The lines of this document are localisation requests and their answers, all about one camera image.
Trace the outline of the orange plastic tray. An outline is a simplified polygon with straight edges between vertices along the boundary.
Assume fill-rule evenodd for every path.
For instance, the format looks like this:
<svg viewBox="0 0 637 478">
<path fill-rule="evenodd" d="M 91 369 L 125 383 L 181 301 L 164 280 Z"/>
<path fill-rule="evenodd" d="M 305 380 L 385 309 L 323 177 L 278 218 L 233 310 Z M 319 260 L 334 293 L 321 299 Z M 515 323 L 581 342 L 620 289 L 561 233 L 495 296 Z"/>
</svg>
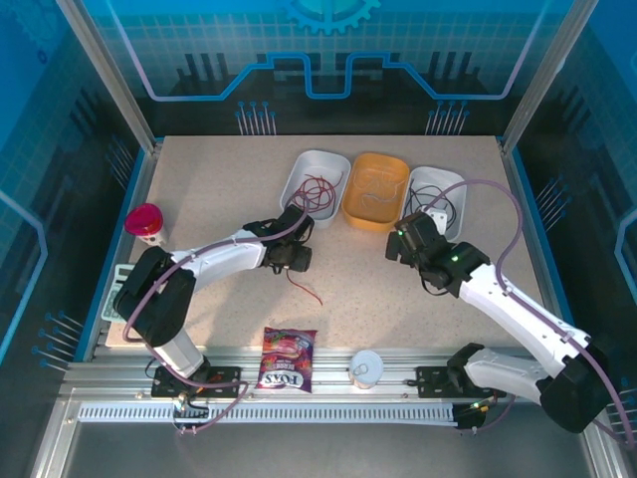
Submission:
<svg viewBox="0 0 637 478">
<path fill-rule="evenodd" d="M 365 152 L 351 168 L 341 210 L 346 222 L 371 232 L 389 232 L 402 214 L 409 166 L 390 155 Z"/>
</svg>

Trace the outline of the white plastic tray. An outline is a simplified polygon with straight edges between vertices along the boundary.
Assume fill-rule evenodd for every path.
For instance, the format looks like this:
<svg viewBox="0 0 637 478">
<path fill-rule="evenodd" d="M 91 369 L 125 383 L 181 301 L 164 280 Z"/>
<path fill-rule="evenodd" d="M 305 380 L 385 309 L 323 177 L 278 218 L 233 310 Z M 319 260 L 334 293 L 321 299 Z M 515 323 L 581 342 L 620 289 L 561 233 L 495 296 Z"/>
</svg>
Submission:
<svg viewBox="0 0 637 478">
<path fill-rule="evenodd" d="M 422 208 L 444 209 L 448 214 L 447 231 L 444 235 L 449 241 L 457 240 L 462 231 L 467 187 L 459 186 L 445 194 L 443 191 L 463 180 L 461 175 L 450 170 L 431 166 L 414 168 L 408 179 L 402 218 L 421 211 Z"/>
<path fill-rule="evenodd" d="M 317 149 L 302 152 L 281 194 L 281 209 L 289 204 L 303 207 L 306 198 L 315 227 L 328 228 L 338 212 L 350 172 L 349 160 L 340 154 Z"/>
</svg>

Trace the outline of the purple candy bag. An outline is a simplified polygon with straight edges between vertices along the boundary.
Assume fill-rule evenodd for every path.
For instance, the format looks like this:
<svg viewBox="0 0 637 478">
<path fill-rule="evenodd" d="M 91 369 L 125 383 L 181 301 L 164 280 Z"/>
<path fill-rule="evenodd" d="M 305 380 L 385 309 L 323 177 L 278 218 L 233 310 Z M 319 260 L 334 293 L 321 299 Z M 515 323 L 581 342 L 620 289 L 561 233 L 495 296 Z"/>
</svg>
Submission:
<svg viewBox="0 0 637 478">
<path fill-rule="evenodd" d="M 257 389 L 311 393 L 316 330 L 264 328 Z"/>
</svg>

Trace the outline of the white tin can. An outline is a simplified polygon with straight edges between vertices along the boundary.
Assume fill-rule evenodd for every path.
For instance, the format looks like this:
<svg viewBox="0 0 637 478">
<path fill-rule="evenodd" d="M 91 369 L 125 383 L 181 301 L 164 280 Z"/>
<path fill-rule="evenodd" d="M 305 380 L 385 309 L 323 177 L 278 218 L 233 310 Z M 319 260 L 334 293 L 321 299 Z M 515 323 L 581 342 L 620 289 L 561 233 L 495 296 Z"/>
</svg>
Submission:
<svg viewBox="0 0 637 478">
<path fill-rule="evenodd" d="M 360 389 L 375 387 L 384 373 L 381 356 L 370 350 L 357 352 L 350 360 L 348 376 L 352 385 Z"/>
</svg>

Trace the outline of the pink lidded white cup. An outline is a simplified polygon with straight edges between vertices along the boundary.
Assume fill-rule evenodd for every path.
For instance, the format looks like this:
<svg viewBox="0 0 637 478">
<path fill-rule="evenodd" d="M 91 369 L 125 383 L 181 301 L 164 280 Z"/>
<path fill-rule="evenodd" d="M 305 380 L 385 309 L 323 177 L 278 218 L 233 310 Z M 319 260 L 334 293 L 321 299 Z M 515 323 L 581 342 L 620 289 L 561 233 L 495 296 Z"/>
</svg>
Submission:
<svg viewBox="0 0 637 478">
<path fill-rule="evenodd" d="M 168 242 L 163 214 L 152 203 L 132 209 L 125 217 L 124 230 L 149 246 L 163 246 Z"/>
</svg>

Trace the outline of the white calculator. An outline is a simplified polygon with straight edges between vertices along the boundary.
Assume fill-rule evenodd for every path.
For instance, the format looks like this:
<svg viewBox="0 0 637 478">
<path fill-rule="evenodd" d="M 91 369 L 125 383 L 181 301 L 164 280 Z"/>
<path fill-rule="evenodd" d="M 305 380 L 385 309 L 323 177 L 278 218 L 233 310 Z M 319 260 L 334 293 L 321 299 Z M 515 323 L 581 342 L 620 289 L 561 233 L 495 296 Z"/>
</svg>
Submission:
<svg viewBox="0 0 637 478">
<path fill-rule="evenodd" d="M 124 323 L 125 319 L 115 310 L 114 299 L 117 293 L 122 288 L 123 284 L 127 280 L 131 271 L 133 270 L 133 264 L 117 264 L 114 268 L 113 279 L 110 283 L 106 301 L 101 310 L 101 319 L 110 323 Z"/>
</svg>

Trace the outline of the aluminium mounting rail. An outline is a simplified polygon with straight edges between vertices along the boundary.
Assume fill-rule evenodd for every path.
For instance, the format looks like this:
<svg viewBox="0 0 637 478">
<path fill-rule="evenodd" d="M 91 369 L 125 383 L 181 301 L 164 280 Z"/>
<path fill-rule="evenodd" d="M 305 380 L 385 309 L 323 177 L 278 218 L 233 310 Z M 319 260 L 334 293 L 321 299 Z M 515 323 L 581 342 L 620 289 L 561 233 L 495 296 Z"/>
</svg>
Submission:
<svg viewBox="0 0 637 478">
<path fill-rule="evenodd" d="M 314 354 L 313 391 L 306 393 L 290 388 L 255 389 L 261 360 L 259 347 L 213 347 L 202 351 L 216 366 L 238 366 L 241 378 L 250 386 L 243 399 L 248 402 L 301 403 L 411 403 L 420 402 L 417 389 L 406 384 L 415 376 L 418 366 L 443 366 L 456 350 L 446 349 L 379 349 L 384 373 L 371 389 L 359 389 L 350 383 L 348 365 L 354 349 L 318 348 Z M 89 362 L 69 365 L 60 395 L 77 400 L 149 401 L 150 371 L 145 367 L 149 355 L 138 348 L 106 348 L 95 350 Z"/>
</svg>

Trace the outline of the aluminium side rail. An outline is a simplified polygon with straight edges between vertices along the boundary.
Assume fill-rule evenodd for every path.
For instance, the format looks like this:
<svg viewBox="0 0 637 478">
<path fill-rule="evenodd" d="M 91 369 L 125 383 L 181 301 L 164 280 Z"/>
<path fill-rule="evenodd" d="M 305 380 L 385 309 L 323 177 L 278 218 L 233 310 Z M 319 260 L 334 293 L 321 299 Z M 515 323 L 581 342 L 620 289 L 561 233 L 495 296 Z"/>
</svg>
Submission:
<svg viewBox="0 0 637 478">
<path fill-rule="evenodd" d="M 522 157 L 516 147 L 512 152 L 502 151 L 501 157 L 511 192 L 521 206 L 524 218 L 523 234 L 544 306 L 564 322 L 573 325 L 573 315 Z"/>
<path fill-rule="evenodd" d="M 93 350 L 96 346 L 101 328 L 101 309 L 107 298 L 109 284 L 114 274 L 114 266 L 122 256 L 131 252 L 134 242 L 134 240 L 129 239 L 124 232 L 124 220 L 128 212 L 146 198 L 161 146 L 162 141 L 157 144 L 153 152 L 140 151 L 137 155 L 115 221 L 113 233 L 84 323 L 84 328 L 75 349 L 73 362 L 84 362 L 92 359 Z"/>
</svg>

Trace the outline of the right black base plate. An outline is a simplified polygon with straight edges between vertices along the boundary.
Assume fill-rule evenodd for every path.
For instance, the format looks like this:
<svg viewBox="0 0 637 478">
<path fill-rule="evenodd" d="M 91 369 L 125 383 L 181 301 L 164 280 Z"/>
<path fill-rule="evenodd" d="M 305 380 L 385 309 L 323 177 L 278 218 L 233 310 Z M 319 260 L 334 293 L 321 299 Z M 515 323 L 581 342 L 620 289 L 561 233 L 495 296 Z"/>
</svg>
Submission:
<svg viewBox="0 0 637 478">
<path fill-rule="evenodd" d="M 496 398 L 507 397 L 501 390 L 476 387 L 465 381 L 456 384 L 448 374 L 445 366 L 419 366 L 415 369 L 414 378 L 419 398 Z"/>
</svg>

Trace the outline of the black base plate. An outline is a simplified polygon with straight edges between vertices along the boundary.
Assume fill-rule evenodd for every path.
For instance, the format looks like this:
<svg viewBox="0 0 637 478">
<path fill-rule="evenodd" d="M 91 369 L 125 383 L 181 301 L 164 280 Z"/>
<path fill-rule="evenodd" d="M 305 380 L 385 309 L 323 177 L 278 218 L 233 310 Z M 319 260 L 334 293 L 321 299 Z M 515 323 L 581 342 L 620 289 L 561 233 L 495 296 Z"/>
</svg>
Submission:
<svg viewBox="0 0 637 478">
<path fill-rule="evenodd" d="M 186 394 L 190 399 L 236 398 L 240 379 L 241 369 L 237 366 L 211 366 L 203 377 L 192 378 L 216 385 L 216 388 L 205 388 L 186 384 L 160 366 L 154 372 L 150 395 L 153 398 L 177 398 L 180 394 Z"/>
<path fill-rule="evenodd" d="M 496 398 L 507 397 L 501 390 L 476 387 L 465 381 L 456 384 L 448 374 L 445 366 L 419 366 L 415 369 L 414 378 L 419 398 Z"/>
</svg>

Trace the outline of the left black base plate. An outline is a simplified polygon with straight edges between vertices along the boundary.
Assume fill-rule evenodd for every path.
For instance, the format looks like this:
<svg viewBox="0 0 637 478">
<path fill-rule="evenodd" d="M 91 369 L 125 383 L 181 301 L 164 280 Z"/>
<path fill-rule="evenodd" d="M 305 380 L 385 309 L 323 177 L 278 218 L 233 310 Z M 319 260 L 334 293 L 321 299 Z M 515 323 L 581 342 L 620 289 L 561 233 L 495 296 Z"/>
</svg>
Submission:
<svg viewBox="0 0 637 478">
<path fill-rule="evenodd" d="M 180 394 L 186 394 L 190 399 L 236 398 L 240 379 L 241 369 L 237 366 L 211 366 L 203 377 L 192 378 L 216 385 L 216 388 L 205 388 L 186 384 L 160 366 L 154 372 L 150 395 L 153 398 L 177 398 Z"/>
</svg>

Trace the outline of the aluminium frame post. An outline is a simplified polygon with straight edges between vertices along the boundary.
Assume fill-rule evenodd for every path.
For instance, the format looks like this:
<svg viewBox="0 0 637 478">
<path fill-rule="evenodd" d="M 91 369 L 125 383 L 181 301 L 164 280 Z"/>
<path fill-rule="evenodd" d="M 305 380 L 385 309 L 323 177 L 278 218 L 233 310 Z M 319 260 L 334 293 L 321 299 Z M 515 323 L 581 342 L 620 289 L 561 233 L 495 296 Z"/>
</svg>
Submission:
<svg viewBox="0 0 637 478">
<path fill-rule="evenodd" d="M 81 0 L 55 1 L 140 147 L 153 154 L 155 136 L 87 8 Z"/>
<path fill-rule="evenodd" d="M 599 0 L 572 0 L 572 4 L 543 56 L 529 87 L 518 104 L 503 138 L 502 156 L 511 155 L 541 101 L 563 68 Z"/>
</svg>

